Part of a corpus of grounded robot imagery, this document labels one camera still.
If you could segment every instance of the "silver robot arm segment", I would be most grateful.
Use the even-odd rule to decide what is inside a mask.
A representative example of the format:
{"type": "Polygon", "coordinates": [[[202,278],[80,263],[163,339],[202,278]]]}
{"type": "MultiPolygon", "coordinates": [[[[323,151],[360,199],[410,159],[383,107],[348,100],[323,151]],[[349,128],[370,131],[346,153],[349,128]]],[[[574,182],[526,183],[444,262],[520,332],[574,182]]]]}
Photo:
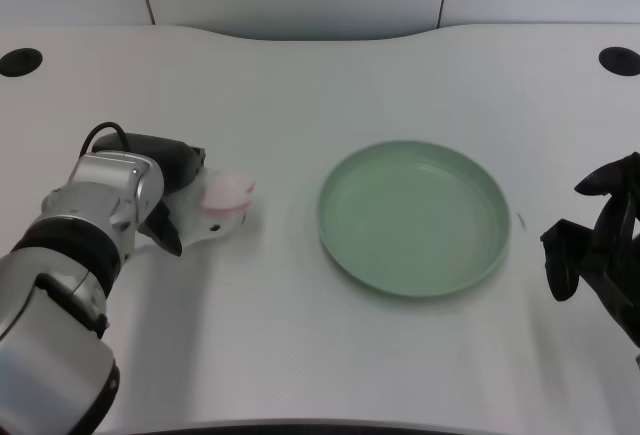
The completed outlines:
{"type": "Polygon", "coordinates": [[[0,433],[92,433],[119,386],[106,298],[162,199],[151,158],[83,155],[0,259],[0,433]]]}

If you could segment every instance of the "black circular hole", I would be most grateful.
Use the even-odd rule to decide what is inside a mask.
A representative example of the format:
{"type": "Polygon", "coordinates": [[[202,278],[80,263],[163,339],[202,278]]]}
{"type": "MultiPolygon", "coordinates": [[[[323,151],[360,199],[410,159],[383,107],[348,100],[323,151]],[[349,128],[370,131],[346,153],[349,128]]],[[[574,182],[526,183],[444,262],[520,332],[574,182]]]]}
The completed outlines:
{"type": "Polygon", "coordinates": [[[640,75],[640,55],[623,47],[609,47],[600,52],[600,64],[622,77],[640,75]]]}
{"type": "Polygon", "coordinates": [[[0,58],[0,75],[22,77],[42,63],[42,54],[35,48],[19,48],[0,58]]]}

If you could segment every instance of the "white table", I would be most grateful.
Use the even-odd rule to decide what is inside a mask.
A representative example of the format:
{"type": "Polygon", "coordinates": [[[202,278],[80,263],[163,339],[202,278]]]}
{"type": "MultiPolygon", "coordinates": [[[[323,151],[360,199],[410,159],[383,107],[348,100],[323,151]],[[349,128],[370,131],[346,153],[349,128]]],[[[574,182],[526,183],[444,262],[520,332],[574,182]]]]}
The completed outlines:
{"type": "Polygon", "coordinates": [[[640,149],[640,77],[598,63],[640,27],[469,26],[370,42],[249,41],[179,27],[0,30],[0,249],[68,177],[86,133],[205,147],[256,176],[229,239],[182,258],[139,251],[108,300],[122,386],[101,431],[348,419],[510,435],[640,431],[638,352],[582,282],[551,297],[540,235],[592,225],[573,186],[640,149]],[[481,163],[513,215],[503,269],[457,296],[407,301],[337,271],[315,227],[323,178],[392,139],[481,163]],[[524,220],[521,225],[518,214],[524,220]]]}

